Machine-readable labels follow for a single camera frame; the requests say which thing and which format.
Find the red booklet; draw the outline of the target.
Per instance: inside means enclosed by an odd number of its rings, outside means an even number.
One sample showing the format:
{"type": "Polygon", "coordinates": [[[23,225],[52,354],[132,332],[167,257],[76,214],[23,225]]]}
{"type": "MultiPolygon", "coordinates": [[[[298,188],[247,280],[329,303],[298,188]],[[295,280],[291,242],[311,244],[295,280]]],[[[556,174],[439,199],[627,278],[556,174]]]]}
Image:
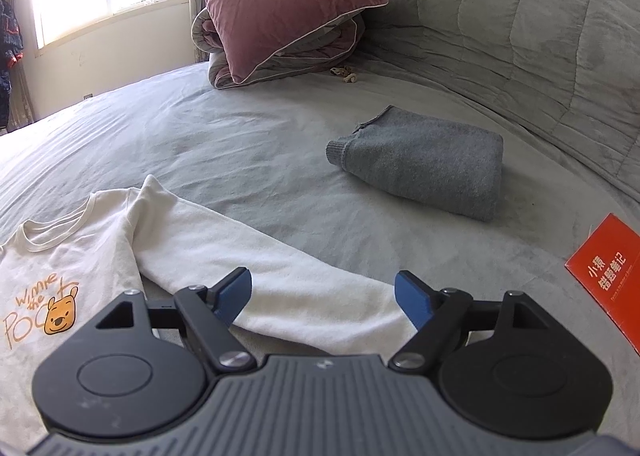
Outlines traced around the red booklet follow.
{"type": "Polygon", "coordinates": [[[639,235],[612,213],[565,263],[627,341],[640,348],[639,235]]]}

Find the folded grey pink quilt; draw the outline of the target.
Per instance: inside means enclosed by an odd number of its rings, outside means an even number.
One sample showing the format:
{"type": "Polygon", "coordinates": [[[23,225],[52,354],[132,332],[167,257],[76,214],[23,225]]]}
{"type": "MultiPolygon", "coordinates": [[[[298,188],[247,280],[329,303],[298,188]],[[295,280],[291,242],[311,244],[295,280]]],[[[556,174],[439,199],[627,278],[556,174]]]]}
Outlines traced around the folded grey pink quilt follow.
{"type": "Polygon", "coordinates": [[[363,33],[364,22],[360,14],[342,19],[298,39],[282,51],[277,51],[264,64],[259,65],[247,80],[235,83],[226,53],[206,9],[195,17],[191,27],[194,46],[209,54],[208,79],[218,90],[337,68],[355,51],[363,33]]]}

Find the dark blue hanging jacket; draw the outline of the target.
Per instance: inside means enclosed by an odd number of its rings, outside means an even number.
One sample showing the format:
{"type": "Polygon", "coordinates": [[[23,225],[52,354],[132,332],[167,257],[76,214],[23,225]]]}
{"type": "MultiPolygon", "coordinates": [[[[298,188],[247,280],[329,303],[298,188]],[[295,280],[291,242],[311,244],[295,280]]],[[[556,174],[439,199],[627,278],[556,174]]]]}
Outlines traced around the dark blue hanging jacket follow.
{"type": "Polygon", "coordinates": [[[10,117],[11,70],[22,60],[24,42],[13,7],[0,0],[0,127],[6,129],[10,117]]]}

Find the white Winnie Pooh sweatshirt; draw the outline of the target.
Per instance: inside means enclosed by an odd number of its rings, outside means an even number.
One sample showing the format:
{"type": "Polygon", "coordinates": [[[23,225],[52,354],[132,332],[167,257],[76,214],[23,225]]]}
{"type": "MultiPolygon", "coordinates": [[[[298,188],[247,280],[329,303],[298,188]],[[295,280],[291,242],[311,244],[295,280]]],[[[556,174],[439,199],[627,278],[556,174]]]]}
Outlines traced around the white Winnie Pooh sweatshirt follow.
{"type": "Polygon", "coordinates": [[[144,280],[168,293],[252,276],[236,323],[332,354],[390,358],[413,335],[393,288],[327,265],[165,190],[99,191],[65,216],[27,220],[1,246],[1,437],[21,450],[46,430],[32,401],[38,365],[144,280]]]}

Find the grey quilted headboard cover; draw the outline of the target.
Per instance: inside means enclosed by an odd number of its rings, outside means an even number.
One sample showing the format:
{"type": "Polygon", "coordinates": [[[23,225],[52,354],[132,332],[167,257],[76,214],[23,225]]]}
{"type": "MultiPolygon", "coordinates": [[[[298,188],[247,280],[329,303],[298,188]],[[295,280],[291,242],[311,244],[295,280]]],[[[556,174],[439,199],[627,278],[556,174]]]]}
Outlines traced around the grey quilted headboard cover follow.
{"type": "Polygon", "coordinates": [[[639,0],[388,0],[364,51],[639,193],[639,0]]]}

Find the small beige keychain trinket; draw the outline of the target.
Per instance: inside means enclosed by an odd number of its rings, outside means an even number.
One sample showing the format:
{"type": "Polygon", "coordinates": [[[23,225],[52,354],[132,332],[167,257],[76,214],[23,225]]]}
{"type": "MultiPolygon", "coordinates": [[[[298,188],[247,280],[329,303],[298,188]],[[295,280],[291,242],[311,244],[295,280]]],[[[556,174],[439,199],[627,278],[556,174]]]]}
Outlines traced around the small beige keychain trinket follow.
{"type": "Polygon", "coordinates": [[[330,69],[330,73],[343,79],[344,83],[356,83],[358,80],[356,72],[349,66],[334,66],[330,69]]]}

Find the folded grey sweater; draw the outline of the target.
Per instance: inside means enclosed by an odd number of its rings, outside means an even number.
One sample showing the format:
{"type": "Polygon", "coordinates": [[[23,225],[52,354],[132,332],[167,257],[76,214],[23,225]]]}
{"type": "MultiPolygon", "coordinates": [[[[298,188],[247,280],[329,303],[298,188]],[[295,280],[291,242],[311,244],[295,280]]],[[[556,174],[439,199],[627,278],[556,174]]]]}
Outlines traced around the folded grey sweater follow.
{"type": "Polygon", "coordinates": [[[329,163],[391,195],[466,216],[494,219],[503,138],[469,124],[390,105],[326,145],[329,163]]]}

